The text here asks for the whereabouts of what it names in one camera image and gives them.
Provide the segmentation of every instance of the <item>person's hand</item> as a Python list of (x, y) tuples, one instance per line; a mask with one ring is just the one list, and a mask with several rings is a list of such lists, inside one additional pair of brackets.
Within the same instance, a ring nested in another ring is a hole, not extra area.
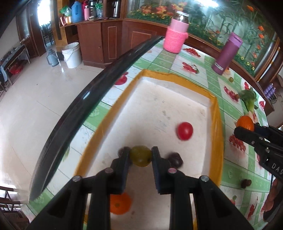
[(277, 185), (278, 185), (278, 179), (276, 178), (272, 183), (269, 194), (267, 195), (266, 201), (260, 212), (263, 212), (263, 211), (267, 212), (272, 209), (273, 204), (274, 204), (274, 199), (279, 193), (279, 191), (277, 190)]

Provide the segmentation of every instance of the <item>screw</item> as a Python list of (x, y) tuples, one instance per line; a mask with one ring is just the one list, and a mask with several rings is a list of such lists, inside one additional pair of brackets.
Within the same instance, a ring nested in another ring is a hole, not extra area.
[(201, 176), (201, 178), (200, 178), (203, 182), (207, 182), (207, 181), (209, 181), (209, 177), (208, 176), (206, 176), (206, 175), (204, 175), (204, 176)]
[(174, 173), (177, 172), (177, 169), (175, 169), (175, 168), (169, 168), (169, 169), (168, 169), (168, 172), (174, 174)]
[(78, 181), (80, 181), (82, 179), (82, 177), (81, 176), (74, 176), (73, 178), (72, 178), (72, 180), (74, 181), (74, 182), (78, 182)]
[(114, 170), (113, 170), (112, 168), (106, 168), (106, 169), (105, 169), (105, 172), (106, 172), (106, 173), (112, 173), (112, 172), (114, 172)]

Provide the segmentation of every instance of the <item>glass panel with plants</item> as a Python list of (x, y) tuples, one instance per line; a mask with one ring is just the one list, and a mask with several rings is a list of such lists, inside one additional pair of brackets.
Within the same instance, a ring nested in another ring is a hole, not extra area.
[(190, 15), (188, 32), (222, 49), (231, 32), (243, 39), (235, 60), (252, 76), (274, 37), (274, 29), (247, 0), (129, 0), (128, 18), (169, 25), (176, 11)]

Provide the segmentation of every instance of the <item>blue pitcher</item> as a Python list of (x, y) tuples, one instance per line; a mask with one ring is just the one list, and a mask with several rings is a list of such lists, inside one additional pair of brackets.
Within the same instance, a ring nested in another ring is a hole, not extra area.
[(72, 6), (72, 16), (71, 16), (72, 23), (77, 23), (83, 20), (83, 10), (82, 4), (78, 1)]

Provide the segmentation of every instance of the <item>tangerine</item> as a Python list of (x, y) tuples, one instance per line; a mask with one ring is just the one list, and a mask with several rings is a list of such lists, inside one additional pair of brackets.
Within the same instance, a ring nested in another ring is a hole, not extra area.
[(122, 215), (130, 210), (132, 200), (130, 196), (124, 192), (121, 195), (110, 194), (110, 212), (116, 215)]
[(248, 129), (252, 132), (254, 131), (254, 123), (249, 116), (241, 116), (236, 122), (236, 127), (238, 126)]

